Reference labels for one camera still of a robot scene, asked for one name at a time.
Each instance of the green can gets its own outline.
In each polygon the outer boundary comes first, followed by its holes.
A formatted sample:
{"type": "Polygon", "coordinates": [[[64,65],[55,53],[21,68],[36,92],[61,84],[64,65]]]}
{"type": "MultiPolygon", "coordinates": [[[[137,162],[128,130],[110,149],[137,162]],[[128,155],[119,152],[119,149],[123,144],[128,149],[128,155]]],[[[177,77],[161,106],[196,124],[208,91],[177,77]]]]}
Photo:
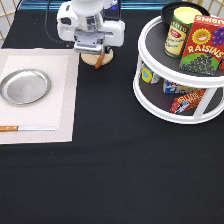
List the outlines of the green can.
{"type": "Polygon", "coordinates": [[[174,11],[165,43],[165,53],[172,58],[181,58],[194,22],[201,13],[191,7],[179,7],[174,11]]]}

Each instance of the orange knife handle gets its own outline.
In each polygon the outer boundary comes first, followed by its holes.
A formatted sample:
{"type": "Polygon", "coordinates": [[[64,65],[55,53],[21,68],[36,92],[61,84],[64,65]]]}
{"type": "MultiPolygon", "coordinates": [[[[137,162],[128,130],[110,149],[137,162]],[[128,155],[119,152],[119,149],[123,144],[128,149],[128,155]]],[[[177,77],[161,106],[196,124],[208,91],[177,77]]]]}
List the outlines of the orange knife handle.
{"type": "Polygon", "coordinates": [[[0,131],[18,131],[18,126],[0,126],[0,131]]]}
{"type": "Polygon", "coordinates": [[[99,58],[98,58],[98,60],[97,60],[97,62],[96,62],[96,64],[95,64],[95,69],[99,69],[99,68],[100,68],[100,66],[101,66],[101,64],[102,64],[102,61],[103,61],[103,59],[104,59],[104,56],[105,56],[104,53],[102,53],[102,54],[99,56],[99,58]]]}

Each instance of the black tablecloth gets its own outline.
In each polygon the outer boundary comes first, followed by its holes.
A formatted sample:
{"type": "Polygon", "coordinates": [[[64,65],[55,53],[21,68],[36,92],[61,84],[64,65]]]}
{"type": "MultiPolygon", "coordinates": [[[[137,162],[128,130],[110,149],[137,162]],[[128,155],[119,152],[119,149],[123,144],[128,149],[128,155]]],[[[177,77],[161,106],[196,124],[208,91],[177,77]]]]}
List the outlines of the black tablecloth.
{"type": "MultiPolygon", "coordinates": [[[[122,11],[125,43],[111,63],[80,61],[72,142],[0,146],[1,224],[223,224],[224,113],[173,124],[133,92],[137,40],[159,14],[122,11]]],[[[56,12],[49,31],[57,38],[56,12]]],[[[46,37],[42,11],[19,11],[4,44],[63,47],[46,37]]]]}

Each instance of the white rack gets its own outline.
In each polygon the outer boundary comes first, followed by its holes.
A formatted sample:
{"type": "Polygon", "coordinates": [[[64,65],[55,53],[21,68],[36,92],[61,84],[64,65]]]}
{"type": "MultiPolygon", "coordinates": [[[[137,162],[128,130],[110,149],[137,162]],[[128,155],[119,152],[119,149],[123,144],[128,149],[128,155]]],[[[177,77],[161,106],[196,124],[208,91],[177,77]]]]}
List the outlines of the white rack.
{"type": "Polygon", "coordinates": [[[173,71],[167,68],[166,66],[164,66],[163,64],[159,63],[157,60],[155,60],[150,54],[150,52],[147,50],[145,40],[149,30],[161,22],[162,20],[160,16],[151,20],[143,28],[141,35],[139,37],[139,41],[138,41],[139,56],[138,56],[136,74],[135,74],[134,83],[133,83],[134,93],[136,98],[146,110],[148,110],[155,116],[170,122],[180,123],[180,124],[197,124],[197,123],[202,123],[202,122],[211,120],[212,118],[218,116],[224,109],[224,98],[223,98],[224,74],[223,76],[219,76],[219,77],[190,76],[190,75],[181,73],[181,71],[180,72],[173,71]],[[139,78],[141,75],[141,65],[143,62],[149,68],[151,68],[155,73],[157,73],[158,75],[160,75],[161,77],[165,79],[168,79],[170,81],[173,81],[175,83],[179,83],[182,85],[190,86],[190,87],[206,88],[206,92],[192,116],[184,116],[184,115],[181,115],[181,113],[172,114],[171,112],[164,111],[163,109],[157,107],[156,105],[152,104],[148,99],[146,99],[145,95],[142,93],[139,86],[139,78]],[[212,100],[217,88],[220,88],[220,87],[222,87],[223,93],[222,93],[222,98],[219,105],[215,107],[212,111],[208,113],[204,113],[209,102],[212,100]]]}

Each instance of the food can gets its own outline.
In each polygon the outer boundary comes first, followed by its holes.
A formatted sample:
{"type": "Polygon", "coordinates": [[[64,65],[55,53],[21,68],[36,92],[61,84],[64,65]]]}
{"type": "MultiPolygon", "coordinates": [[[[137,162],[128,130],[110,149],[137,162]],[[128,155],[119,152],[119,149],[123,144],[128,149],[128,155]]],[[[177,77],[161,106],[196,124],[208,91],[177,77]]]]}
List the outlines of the food can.
{"type": "Polygon", "coordinates": [[[191,7],[175,9],[165,43],[165,53],[168,56],[181,58],[196,15],[201,13],[191,7]]]}
{"type": "Polygon", "coordinates": [[[152,71],[147,65],[142,65],[142,79],[147,83],[157,83],[160,80],[160,76],[152,71]]]}

